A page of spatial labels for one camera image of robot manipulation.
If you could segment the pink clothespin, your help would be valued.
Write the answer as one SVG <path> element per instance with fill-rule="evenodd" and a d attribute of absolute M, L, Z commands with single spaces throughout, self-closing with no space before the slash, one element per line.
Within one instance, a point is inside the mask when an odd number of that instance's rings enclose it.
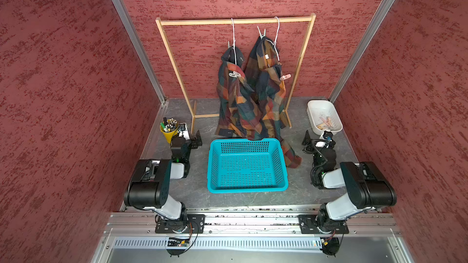
<path fill-rule="evenodd" d="M 288 80 L 289 78 L 291 78 L 291 74 L 285 74 L 280 77 L 280 80 L 284 81 L 284 80 Z"/>

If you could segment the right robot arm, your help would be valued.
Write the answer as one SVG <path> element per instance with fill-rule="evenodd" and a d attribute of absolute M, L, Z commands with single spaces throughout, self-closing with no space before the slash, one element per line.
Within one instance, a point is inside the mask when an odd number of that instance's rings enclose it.
<path fill-rule="evenodd" d="M 303 152 L 313 156 L 312 185 L 321 190 L 346 190 L 341 197 L 320 206 L 314 219 L 320 232 L 331 233 L 356 214 L 397 203 L 396 191 L 373 162 L 336 162 L 332 132 L 325 131 L 319 139 L 306 132 L 302 145 Z"/>

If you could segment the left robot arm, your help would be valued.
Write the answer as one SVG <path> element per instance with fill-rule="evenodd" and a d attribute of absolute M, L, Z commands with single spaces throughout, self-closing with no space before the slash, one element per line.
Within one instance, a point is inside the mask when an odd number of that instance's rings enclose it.
<path fill-rule="evenodd" d="M 140 211 L 157 214 L 157 233 L 187 233 L 196 219 L 189 219 L 182 202 L 169 194 L 171 180 L 187 178 L 190 153 L 202 146 L 199 132 L 194 138 L 175 136 L 171 140 L 172 157 L 168 160 L 139 160 L 124 194 L 124 204 Z"/>

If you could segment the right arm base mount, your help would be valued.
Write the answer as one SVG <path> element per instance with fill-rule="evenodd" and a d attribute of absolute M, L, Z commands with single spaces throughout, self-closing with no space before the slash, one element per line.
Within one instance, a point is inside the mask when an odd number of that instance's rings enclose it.
<path fill-rule="evenodd" d="M 326 216 L 311 214 L 298 215 L 299 228 L 303 235 L 331 236 L 349 234 L 344 220 L 331 220 Z"/>

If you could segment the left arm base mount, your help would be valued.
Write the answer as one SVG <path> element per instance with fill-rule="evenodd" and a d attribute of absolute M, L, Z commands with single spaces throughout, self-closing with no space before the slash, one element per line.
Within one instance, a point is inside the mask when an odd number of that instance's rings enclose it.
<path fill-rule="evenodd" d="M 181 218 L 169 220 L 156 215 L 155 233 L 166 235 L 196 235 L 204 232 L 204 214 L 183 214 Z"/>

